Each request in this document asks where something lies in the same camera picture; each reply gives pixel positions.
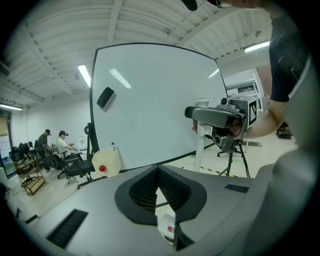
tripod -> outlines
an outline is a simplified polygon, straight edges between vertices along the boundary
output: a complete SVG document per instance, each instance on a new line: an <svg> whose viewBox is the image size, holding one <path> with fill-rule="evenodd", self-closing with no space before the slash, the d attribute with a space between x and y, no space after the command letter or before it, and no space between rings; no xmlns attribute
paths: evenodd
<svg viewBox="0 0 320 256"><path fill-rule="evenodd" d="M222 174L224 174L226 172L226 176L229 176L229 173L230 173L230 169L231 169L231 164L232 164L232 156L233 156L233 153L239 153L241 154L242 156L242 159L243 159L243 163L244 163L244 166L245 166L245 173L246 173L246 176L248 178L250 178L250 174L249 174L249 169L248 169L248 164L247 164L247 160L246 160L246 157L245 157L245 154L244 154L244 151L242 150L242 146L241 146L241 141L240 140L235 140L234 141L235 143L238 144L239 148L240 148L240 151L238 151L236 149L236 145L233 145L233 152L229 152L229 162L228 162L228 167L226 169L224 169L222 172L220 172L218 174L218 176L221 176ZM226 153L226 151L221 151L219 152L216 156L217 157L220 157L220 154L221 153Z"/></svg>

whiteboard frame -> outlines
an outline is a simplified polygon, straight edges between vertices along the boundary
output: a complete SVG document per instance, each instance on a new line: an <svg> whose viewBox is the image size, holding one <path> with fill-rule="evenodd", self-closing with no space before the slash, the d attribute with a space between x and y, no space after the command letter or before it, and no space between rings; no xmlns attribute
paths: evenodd
<svg viewBox="0 0 320 256"><path fill-rule="evenodd" d="M186 48L183 48L183 47L179 47L179 46L175 46L175 45L169 45L169 44L164 44L164 43L154 43L154 42L132 42L132 43L119 43L119 44L114 44L114 45L110 45L110 46L105 46L105 47L101 47L101 48L97 48L95 50L95 53L94 53L94 58L93 58L93 65L92 65L92 73L91 73L91 84L90 84L90 89L89 89L89 105L90 105L90 120L91 120L91 123L89 124L88 123L88 131L89 131L89 137L90 137L90 140L91 140L91 146L92 146L92 151L93 153L96 153L100 150L99 148L99 143L98 143L98 139L97 139L97 134L96 134L96 127L95 127L95 120L94 120L94 109L93 109L93 77L94 77L94 74L95 74L95 67L96 67L96 60L97 60L97 55L98 55L98 51L99 50L102 50L102 49L106 49L106 48L111 48L111 47L117 47L117 46L126 46L126 45L158 45L158 46L167 46L167 47L173 47L173 48L178 48L178 49L182 49L182 50L185 50L185 51L189 51L189 52L193 52L193 53L196 53L196 54L199 54L199 55L202 55L202 56L205 56L213 61L215 61L215 63L217 64L217 66L219 67L218 63L216 62L215 59L205 55L205 54L202 54L200 52L196 52L194 50L191 50L191 49L186 49ZM225 81L224 81L224 78L222 76L222 74L220 73L221 75L221 78L222 78L222 82L223 82L223 85L224 85L224 89L225 89L225 93L226 95L228 96L228 93L227 93L227 88L226 88L226 84L225 84ZM207 146L205 146L204 148L207 149L211 146L215 145L215 143L211 143ZM187 153L187 154L183 154L183 155L180 155L180 156L177 156L177 157L174 157L174 158L171 158L171 159L168 159L166 161L162 161L162 162L157 162L157 163L153 163L153 164L148 164L146 166L150 166L150 165L163 165L163 164L166 164L166 163L169 163L169 162L172 162L172 161L175 161L175 160L178 160L180 158L185 158L185 157L188 157L192 154L195 154L196 151L192 151L190 153ZM125 173L127 171L130 171L130 170L134 170L134 169L137 169L137 168L141 168L141 167L144 167L144 166L140 166L140 167L135 167L135 168L131 168L131 169L124 169L124 170L120 170L120 173Z"/></svg>

whiteboard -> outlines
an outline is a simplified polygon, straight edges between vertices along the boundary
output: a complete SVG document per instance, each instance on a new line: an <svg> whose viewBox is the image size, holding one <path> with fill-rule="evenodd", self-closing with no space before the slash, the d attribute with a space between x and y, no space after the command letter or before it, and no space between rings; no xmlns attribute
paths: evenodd
<svg viewBox="0 0 320 256"><path fill-rule="evenodd" d="M101 108L97 101L107 87L115 96ZM179 47L146 43L98 49L90 90L96 137L92 143L100 150L115 143L122 170L195 151L197 135L192 131L193 121L185 117L186 107L201 98L216 107L227 97L215 60Z"/></svg>

ceiling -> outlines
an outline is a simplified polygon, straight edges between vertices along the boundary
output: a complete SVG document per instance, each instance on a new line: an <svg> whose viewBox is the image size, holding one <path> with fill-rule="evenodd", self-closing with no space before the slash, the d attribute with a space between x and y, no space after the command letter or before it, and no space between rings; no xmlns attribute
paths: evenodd
<svg viewBox="0 0 320 256"><path fill-rule="evenodd" d="M160 43L215 60L239 57L243 48L268 40L263 10L218 9L197 0L189 11L180 0L45 0L21 21L2 54L9 75L0 75L0 102L33 107L89 92L78 71L91 74L97 48Z"/></svg>

floor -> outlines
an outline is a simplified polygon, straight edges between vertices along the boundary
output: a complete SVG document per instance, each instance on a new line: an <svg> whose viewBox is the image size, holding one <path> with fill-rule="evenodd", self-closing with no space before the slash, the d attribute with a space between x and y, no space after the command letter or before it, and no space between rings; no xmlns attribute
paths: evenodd
<svg viewBox="0 0 320 256"><path fill-rule="evenodd" d="M275 134L262 138L262 141L262 147L250 145L245 153L249 173L252 178L257 175L260 167L274 163L281 155L297 148L294 138L288 140L278 139ZM214 171L224 170L228 166L229 154L224 153L220 157L217 157L217 153L219 151L220 149L216 145L207 148L204 151L201 166ZM235 154L232 160L230 174L238 177L246 177L245 166L241 156L239 154ZM194 161L195 156L191 155L170 162L167 165L179 168L184 167L186 170L193 170ZM215 172L205 169L201 169L200 171L202 173L207 173L208 175L216 175ZM57 179L56 176L59 173L60 172L55 169L52 169L51 172L43 170L42 174L46 183L33 196L28 196L18 183L18 177L13 177L10 181L12 184L10 187L14 188L14 182L16 187L8 196L8 205L13 211L19 207L23 213L22 219L28 219L34 214L37 214L38 216L44 215L54 206L78 191L77 183L73 179L70 180L70 184L68 184L68 180L64 178L64 176L61 176L61 179ZM91 176L93 179L97 178L95 172L93 172ZM86 181L85 178L77 177L76 179L79 183ZM165 203L166 199L160 190L157 191L157 194L157 204ZM168 205L156 209L156 215L159 221L165 213L173 214L173 211Z"/></svg>

